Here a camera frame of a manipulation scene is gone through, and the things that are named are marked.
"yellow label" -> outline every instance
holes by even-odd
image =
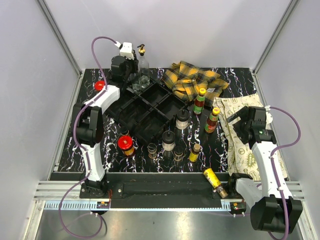
[[[135,148],[132,147],[132,148],[129,149],[128,151],[124,151],[124,154],[125,154],[126,156],[130,156],[130,155],[134,152],[134,150],[135,150]]]
[[[199,155],[199,153],[194,154],[193,152],[190,152],[189,160],[194,163],[195,161],[197,161],[198,155]]]
[[[221,182],[217,178],[217,175],[215,175],[214,171],[212,171],[211,168],[206,169],[203,174],[206,177],[206,179],[208,179],[208,181],[211,183],[211,185],[214,188],[216,188],[219,185],[221,185]]]

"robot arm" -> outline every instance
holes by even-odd
[[[100,142],[104,134],[103,114],[107,108],[117,101],[120,94],[127,88],[127,80],[131,73],[138,72],[138,60],[132,43],[117,43],[120,48],[120,55],[111,60],[111,69],[108,73],[108,85],[103,87],[100,93],[103,93],[98,99],[94,96],[85,103],[76,103],[72,110],[72,126],[75,124],[76,117],[80,110],[88,103],[93,102],[80,116],[76,123],[76,137],[78,142],[87,149],[81,148],[84,158],[86,175],[90,171],[88,179],[84,182],[85,189],[88,192],[105,194],[107,192],[106,173],[103,168]]]
[[[288,209],[289,233],[292,233],[303,207],[301,201],[292,198],[276,155],[273,156],[276,173],[273,170],[270,155],[277,145],[274,132],[266,129],[267,123],[271,122],[267,116],[269,119],[272,118],[263,107],[245,106],[227,119],[230,123],[240,118],[233,124],[233,128],[242,143],[249,144],[254,154],[262,191],[249,175],[238,173],[233,173],[230,177],[229,182],[233,183],[233,186],[229,188],[240,194],[251,208],[250,220],[253,229],[284,233],[284,206],[275,177],[277,173]]]

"patterned towel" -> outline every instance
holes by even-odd
[[[217,97],[213,103],[220,108],[219,121],[225,137],[228,140],[228,172],[249,174],[254,181],[260,181],[257,161],[249,148],[249,144],[243,144],[237,137],[234,128],[229,125],[227,118],[244,106],[263,107],[258,94],[237,98]],[[279,151],[276,151],[284,178],[288,177],[285,164]]]
[[[206,89],[206,106],[211,107],[215,97],[219,97],[222,90],[228,87],[228,83],[220,79],[220,74],[211,70],[201,70],[185,61],[172,64],[172,68],[165,71],[162,77],[164,84],[180,99],[191,102],[199,92]]]

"beige cloth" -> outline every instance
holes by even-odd
[[[253,94],[237,98],[220,98],[216,97],[214,106],[220,108],[219,120],[222,129],[228,140],[228,172],[244,173],[252,176],[254,181],[260,181],[260,174],[258,170],[257,161],[254,154],[249,148],[249,144],[243,144],[237,137],[237,134],[232,125],[229,125],[227,118],[232,114],[243,108],[244,106],[263,107],[258,94]],[[279,151],[276,152],[281,166],[283,177],[287,177],[287,171],[283,159]]]

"red lid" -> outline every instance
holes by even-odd
[[[118,139],[118,146],[122,150],[128,150],[132,147],[132,139],[130,136],[122,136]]]
[[[94,89],[100,92],[104,88],[104,86],[105,86],[105,81],[97,81],[94,84]]]

